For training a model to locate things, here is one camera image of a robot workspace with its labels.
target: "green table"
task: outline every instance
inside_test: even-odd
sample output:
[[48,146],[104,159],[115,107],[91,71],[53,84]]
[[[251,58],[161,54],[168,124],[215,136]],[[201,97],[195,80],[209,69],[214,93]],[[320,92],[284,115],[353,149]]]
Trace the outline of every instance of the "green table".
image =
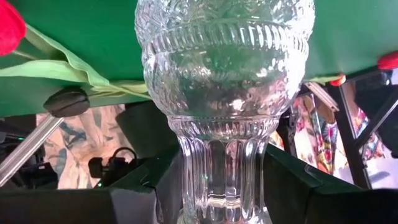
[[[9,0],[24,19],[60,42],[108,80],[142,80],[141,48],[134,32],[137,0]],[[317,18],[310,39],[306,80],[325,81],[336,73],[375,66],[398,49],[398,2],[315,0]],[[0,58],[0,68],[20,63]],[[1,78],[0,116],[44,112],[43,102],[76,83],[45,78]],[[144,100],[136,96],[92,100],[92,106]]]

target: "red object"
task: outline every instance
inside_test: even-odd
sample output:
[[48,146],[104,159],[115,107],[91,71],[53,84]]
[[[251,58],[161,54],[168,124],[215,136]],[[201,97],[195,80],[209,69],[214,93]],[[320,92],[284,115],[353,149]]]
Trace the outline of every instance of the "red object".
[[377,61],[380,70],[392,70],[398,68],[398,51],[389,53]]
[[0,0],[0,56],[17,49],[25,34],[22,16],[6,0]]
[[346,81],[346,75],[340,74],[336,80],[330,81],[332,86],[341,86]]

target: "clear glass vase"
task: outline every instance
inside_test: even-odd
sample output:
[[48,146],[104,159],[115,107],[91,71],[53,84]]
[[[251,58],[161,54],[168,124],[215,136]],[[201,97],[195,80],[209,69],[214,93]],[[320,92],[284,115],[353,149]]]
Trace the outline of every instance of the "clear glass vase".
[[314,18],[312,0],[139,0],[144,78],[183,151],[179,222],[269,223],[262,158]]

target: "embossed glass pattern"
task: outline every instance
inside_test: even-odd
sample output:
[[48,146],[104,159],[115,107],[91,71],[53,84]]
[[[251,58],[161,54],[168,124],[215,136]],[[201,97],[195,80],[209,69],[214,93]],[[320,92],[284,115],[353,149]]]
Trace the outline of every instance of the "embossed glass pattern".
[[139,0],[144,78],[182,147],[182,223],[269,223],[268,136],[299,89],[313,0]]

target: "vase neck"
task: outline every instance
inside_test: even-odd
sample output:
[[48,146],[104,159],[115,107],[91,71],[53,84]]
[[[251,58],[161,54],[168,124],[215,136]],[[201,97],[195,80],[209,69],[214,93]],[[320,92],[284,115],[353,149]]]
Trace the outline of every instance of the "vase neck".
[[185,223],[263,223],[262,160],[277,123],[169,118],[183,151]]

